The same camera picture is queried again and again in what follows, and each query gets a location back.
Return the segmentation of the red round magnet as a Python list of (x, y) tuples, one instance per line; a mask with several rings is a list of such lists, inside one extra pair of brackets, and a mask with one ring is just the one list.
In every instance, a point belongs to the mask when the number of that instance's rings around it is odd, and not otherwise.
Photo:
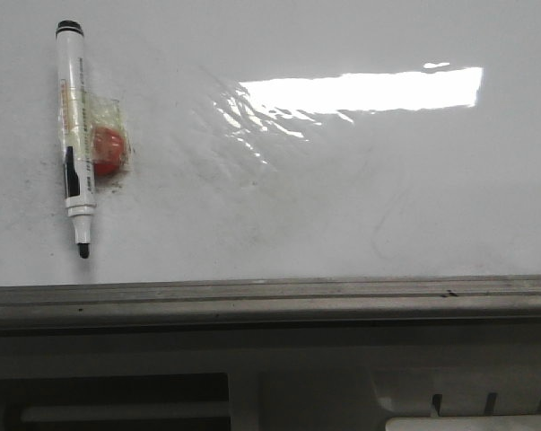
[(97, 176), (109, 176), (119, 171), (126, 149), (124, 137), (114, 128), (94, 129), (92, 161)]

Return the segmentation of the white black whiteboard marker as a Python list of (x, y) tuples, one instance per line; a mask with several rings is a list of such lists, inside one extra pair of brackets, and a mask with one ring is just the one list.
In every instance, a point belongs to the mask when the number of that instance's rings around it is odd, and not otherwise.
[(79, 256), (91, 253), (95, 213), (91, 124), (80, 23), (63, 20), (56, 28), (59, 140), (65, 174), (65, 210), (74, 229)]

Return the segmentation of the white whiteboard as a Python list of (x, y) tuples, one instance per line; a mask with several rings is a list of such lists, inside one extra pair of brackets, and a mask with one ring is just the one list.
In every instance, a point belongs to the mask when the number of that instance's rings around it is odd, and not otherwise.
[[(78, 255), (55, 28), (129, 168)], [(541, 274), (541, 1), (0, 1), (0, 286)]]

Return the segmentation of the white plastic marker tray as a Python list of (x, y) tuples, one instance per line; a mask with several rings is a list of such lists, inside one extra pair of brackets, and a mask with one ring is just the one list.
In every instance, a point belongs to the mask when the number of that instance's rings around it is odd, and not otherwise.
[(452, 417), (452, 418), (392, 418), (386, 430), (541, 430), (541, 415)]

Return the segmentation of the grey aluminium whiteboard tray rail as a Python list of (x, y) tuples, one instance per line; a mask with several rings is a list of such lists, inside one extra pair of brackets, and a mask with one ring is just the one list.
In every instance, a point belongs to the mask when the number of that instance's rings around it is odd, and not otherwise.
[(541, 318), (541, 275), (0, 286), (0, 334)]

